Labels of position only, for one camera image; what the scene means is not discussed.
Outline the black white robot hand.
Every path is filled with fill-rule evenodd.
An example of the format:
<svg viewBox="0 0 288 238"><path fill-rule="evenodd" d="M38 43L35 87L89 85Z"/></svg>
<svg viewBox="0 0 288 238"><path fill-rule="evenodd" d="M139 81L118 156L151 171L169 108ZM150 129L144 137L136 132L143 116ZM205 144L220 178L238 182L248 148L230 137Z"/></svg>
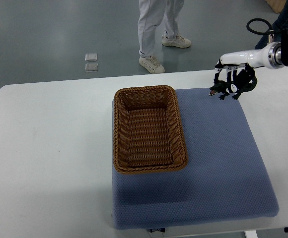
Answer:
<svg viewBox="0 0 288 238"><path fill-rule="evenodd" d="M266 67L269 69L282 68L281 61L281 43L272 42L260 50L248 50L222 55L215 65L215 78L218 80L227 81L228 73L238 74L241 70L256 69Z"/></svg>

